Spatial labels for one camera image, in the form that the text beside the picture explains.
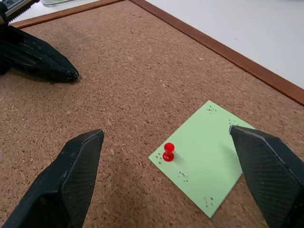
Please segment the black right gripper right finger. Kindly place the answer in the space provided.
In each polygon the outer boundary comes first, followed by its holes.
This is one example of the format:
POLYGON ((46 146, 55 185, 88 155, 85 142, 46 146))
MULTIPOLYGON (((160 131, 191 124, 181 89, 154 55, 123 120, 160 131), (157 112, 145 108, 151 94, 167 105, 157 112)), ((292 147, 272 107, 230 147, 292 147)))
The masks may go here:
POLYGON ((304 162, 278 137, 229 128, 246 184, 269 228, 304 228, 304 162))

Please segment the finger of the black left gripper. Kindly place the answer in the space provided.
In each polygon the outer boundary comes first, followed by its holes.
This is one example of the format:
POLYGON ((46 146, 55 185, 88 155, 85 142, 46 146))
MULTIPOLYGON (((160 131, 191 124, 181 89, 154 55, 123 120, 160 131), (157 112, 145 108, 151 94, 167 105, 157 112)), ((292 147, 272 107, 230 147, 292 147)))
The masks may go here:
MULTIPOLYGON (((13 26, 0 26, 0 53, 2 52, 41 52, 45 54, 59 53, 47 42, 32 36, 13 26)), ((0 63, 0 75, 12 68, 0 63)))
POLYGON ((29 76, 52 82, 70 83, 77 80, 77 69, 60 53, 2 52, 0 63, 29 76))

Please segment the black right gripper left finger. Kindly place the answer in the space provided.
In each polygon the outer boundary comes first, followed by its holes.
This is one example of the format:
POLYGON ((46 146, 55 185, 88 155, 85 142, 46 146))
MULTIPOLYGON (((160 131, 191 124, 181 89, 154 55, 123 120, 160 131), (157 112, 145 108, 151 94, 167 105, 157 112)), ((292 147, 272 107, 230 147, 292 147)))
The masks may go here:
POLYGON ((1 228, 82 228, 95 189, 105 132, 72 138, 33 181, 1 228))

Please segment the clear plastic box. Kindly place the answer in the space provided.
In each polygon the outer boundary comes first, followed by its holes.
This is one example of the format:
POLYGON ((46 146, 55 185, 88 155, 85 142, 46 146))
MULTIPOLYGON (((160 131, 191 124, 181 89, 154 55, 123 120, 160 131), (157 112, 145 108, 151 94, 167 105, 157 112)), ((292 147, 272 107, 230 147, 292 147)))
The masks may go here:
POLYGON ((40 0, 40 2, 46 7, 55 7, 73 1, 77 1, 77 0, 40 0))

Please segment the green paper note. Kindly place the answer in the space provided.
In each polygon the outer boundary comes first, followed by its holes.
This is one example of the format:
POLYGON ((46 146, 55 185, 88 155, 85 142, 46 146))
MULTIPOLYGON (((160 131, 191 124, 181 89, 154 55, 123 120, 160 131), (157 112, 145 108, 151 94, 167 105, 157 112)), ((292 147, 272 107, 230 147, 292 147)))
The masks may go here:
POLYGON ((164 144, 150 161, 209 218, 220 207, 242 174, 229 134, 231 125, 252 126, 212 101, 207 101, 165 143, 175 147, 174 159, 162 157, 164 144))

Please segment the wood-framed cork board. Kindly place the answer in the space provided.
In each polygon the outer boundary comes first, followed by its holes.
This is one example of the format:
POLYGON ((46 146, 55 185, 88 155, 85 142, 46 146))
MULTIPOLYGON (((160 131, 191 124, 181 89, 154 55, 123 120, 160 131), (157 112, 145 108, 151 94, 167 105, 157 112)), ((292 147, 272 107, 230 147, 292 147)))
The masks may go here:
POLYGON ((268 228, 244 178, 208 218, 148 157, 211 100, 304 159, 304 107, 129 1, 25 31, 80 77, 0 76, 0 227, 68 140, 104 129, 85 228, 268 228))

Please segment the red pushpin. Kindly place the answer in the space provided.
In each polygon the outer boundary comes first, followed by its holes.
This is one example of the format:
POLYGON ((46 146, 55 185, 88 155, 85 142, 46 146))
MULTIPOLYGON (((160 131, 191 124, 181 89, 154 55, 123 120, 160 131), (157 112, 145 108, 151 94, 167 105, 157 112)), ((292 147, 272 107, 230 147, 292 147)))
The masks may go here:
POLYGON ((175 146, 173 143, 171 143, 171 142, 165 143, 164 153, 162 155, 162 158, 166 162, 171 162, 174 159, 174 150, 175 150, 175 146))

